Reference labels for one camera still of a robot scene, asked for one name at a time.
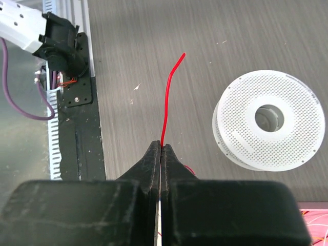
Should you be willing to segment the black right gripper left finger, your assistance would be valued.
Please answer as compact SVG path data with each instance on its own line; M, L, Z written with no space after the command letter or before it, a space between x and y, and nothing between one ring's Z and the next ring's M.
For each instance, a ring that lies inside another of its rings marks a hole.
M156 245L161 147L115 180L31 180L1 211L1 245Z

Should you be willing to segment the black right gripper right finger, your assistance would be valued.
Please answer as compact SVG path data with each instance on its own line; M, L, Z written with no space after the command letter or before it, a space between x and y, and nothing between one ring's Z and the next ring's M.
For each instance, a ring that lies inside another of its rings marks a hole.
M310 245L290 189L267 180L206 180L161 151L163 245Z

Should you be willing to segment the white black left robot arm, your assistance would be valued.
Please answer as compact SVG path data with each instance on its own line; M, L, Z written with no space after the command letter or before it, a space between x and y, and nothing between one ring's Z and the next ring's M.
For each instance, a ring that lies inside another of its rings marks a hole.
M47 61L51 70L81 77L88 68L79 26L53 12L41 12L14 1L1 1L1 39Z

